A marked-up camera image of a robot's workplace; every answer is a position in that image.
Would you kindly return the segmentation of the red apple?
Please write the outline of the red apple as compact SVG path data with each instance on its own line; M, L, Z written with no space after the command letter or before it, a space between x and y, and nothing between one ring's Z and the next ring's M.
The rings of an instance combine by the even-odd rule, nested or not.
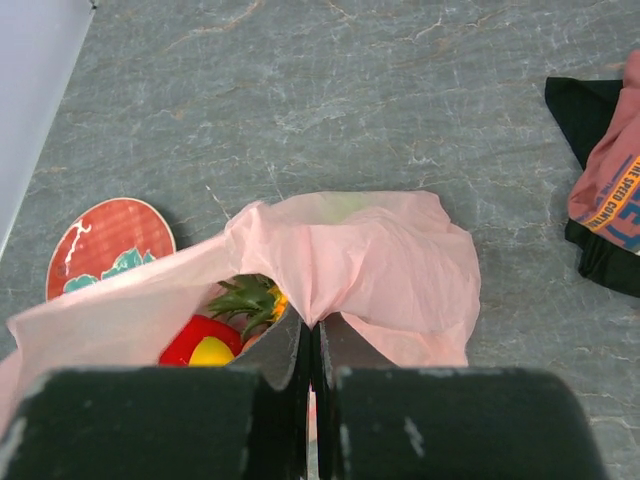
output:
M243 343L238 331L204 315L194 315L160 354L158 364L189 366L188 362L194 348L207 336L213 336L225 342L233 351L235 358L241 353Z

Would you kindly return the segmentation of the yellow mango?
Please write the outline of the yellow mango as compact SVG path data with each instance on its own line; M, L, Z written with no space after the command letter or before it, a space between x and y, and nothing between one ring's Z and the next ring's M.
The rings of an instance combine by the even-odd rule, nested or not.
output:
M194 348L189 359L189 366L225 366L235 359L231 348L222 340L207 336Z

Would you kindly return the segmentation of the pink plastic bag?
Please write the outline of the pink plastic bag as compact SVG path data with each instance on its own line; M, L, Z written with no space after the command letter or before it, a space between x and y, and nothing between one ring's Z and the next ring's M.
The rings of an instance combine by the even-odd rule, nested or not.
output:
M464 366L480 310L472 236L429 192L319 192L256 202L224 231L9 319L1 417L67 366L147 365L238 274L271 278L309 326L332 313L399 366Z

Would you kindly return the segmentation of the peach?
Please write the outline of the peach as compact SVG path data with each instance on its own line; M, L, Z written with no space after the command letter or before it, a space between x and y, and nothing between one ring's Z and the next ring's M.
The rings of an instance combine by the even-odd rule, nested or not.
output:
M246 340L246 342L244 343L241 353L246 352L254 343L256 343L261 337L261 334L257 334L254 336L251 336L248 340Z

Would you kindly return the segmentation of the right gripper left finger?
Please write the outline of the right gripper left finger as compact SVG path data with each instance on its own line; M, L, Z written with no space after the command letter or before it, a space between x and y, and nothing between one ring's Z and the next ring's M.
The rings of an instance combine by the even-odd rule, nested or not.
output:
M311 333L289 313L222 368L59 369L20 402L5 479L302 479Z

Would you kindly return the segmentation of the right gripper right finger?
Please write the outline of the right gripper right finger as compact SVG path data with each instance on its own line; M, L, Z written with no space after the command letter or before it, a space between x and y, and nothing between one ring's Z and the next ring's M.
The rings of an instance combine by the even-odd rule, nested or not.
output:
M557 376L400 368L339 314L312 331L323 479L596 479L586 416Z

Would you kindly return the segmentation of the pineapple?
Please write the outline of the pineapple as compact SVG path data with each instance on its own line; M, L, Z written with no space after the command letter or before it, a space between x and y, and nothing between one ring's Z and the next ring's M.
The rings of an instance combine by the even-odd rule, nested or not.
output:
M218 285L224 292L208 304L208 311L213 319L226 316L230 320L245 315L247 323L241 331L243 343L254 329L279 321L289 306L289 300L279 286L261 274L237 275Z

